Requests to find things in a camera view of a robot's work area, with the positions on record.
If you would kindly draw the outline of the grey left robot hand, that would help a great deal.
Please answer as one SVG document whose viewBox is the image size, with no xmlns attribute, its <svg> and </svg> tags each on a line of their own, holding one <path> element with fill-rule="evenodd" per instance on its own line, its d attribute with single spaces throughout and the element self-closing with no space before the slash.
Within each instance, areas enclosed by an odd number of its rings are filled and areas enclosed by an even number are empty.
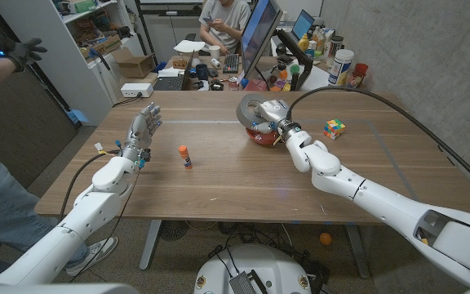
<svg viewBox="0 0 470 294">
<path fill-rule="evenodd" d="M 151 102 L 134 116 L 126 134 L 122 157 L 134 162 L 142 157 L 142 153 L 149 151 L 152 136 L 162 124 L 160 112 L 161 107 Z"/>
</svg>

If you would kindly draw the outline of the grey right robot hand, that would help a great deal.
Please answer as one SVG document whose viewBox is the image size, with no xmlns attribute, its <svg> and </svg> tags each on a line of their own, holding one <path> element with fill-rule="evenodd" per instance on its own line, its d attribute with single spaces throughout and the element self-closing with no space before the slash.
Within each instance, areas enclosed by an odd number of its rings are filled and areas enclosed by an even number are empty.
<svg viewBox="0 0 470 294">
<path fill-rule="evenodd" d="M 287 142 L 291 137 L 304 140 L 307 136 L 297 122 L 292 122 L 288 117 L 288 105 L 282 100 L 267 100 L 254 109 L 256 120 L 252 122 L 250 129 L 261 133 L 278 131 L 282 139 Z"/>
</svg>

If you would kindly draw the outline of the operator right gloved hand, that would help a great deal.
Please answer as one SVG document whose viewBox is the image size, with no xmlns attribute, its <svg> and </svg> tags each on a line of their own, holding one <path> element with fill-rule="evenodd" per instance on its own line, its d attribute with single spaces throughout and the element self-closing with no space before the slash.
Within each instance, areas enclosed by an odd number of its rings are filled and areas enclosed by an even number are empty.
<svg viewBox="0 0 470 294">
<path fill-rule="evenodd" d="M 30 41 L 14 42 L 10 38 L 0 37 L 0 57 L 10 59 L 16 66 L 16 72 L 21 72 L 27 64 L 41 60 L 39 53 L 47 52 L 45 47 L 40 47 L 40 38 L 32 38 Z"/>
</svg>

